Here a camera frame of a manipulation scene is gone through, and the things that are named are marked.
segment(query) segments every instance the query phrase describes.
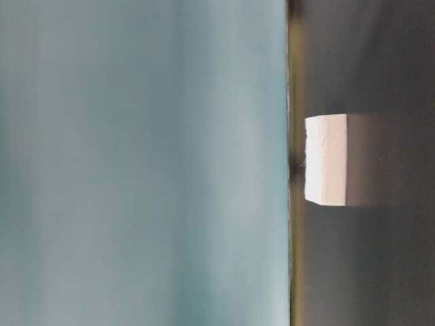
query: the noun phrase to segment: white foam block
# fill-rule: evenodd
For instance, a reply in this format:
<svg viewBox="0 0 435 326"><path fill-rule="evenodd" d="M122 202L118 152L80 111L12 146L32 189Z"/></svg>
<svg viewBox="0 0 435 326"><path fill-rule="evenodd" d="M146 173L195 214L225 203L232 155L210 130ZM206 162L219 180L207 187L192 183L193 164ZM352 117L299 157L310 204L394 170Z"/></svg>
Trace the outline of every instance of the white foam block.
<svg viewBox="0 0 435 326"><path fill-rule="evenodd" d="M347 115L305 119L305 199L320 205L346 205Z"/></svg>

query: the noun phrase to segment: blurry background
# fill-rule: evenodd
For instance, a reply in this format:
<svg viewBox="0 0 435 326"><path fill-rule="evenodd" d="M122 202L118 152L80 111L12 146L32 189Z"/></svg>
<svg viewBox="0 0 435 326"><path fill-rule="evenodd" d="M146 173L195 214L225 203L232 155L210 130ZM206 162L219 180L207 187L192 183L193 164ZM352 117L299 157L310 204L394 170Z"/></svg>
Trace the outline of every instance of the blurry background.
<svg viewBox="0 0 435 326"><path fill-rule="evenodd" d="M0 0L0 324L287 325L283 0Z"/></svg>

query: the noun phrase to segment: teal wall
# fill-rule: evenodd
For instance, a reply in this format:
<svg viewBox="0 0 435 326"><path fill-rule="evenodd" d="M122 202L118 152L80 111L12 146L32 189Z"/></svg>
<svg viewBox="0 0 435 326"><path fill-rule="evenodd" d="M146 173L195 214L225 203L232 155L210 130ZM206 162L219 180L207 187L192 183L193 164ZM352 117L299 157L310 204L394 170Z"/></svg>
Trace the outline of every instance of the teal wall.
<svg viewBox="0 0 435 326"><path fill-rule="evenodd" d="M284 0L0 0L1 325L287 325Z"/></svg>

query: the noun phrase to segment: dark gray floor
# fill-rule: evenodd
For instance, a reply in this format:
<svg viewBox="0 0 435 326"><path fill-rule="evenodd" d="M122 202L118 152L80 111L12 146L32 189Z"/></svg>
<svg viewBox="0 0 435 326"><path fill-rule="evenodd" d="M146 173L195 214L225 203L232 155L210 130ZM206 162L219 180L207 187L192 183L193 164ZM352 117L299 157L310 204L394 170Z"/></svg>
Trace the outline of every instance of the dark gray floor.
<svg viewBox="0 0 435 326"><path fill-rule="evenodd" d="M306 1L307 116L348 113L349 206L306 203L309 326L435 323L435 2Z"/></svg>

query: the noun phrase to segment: white block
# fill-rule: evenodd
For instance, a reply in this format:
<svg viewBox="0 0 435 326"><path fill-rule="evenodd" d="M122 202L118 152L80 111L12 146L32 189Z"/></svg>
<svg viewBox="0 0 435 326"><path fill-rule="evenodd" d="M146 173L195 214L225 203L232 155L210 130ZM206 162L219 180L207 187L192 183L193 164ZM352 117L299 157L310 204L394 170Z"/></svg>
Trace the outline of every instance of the white block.
<svg viewBox="0 0 435 326"><path fill-rule="evenodd" d="M305 119L305 199L320 205L346 205L347 115Z"/></svg>

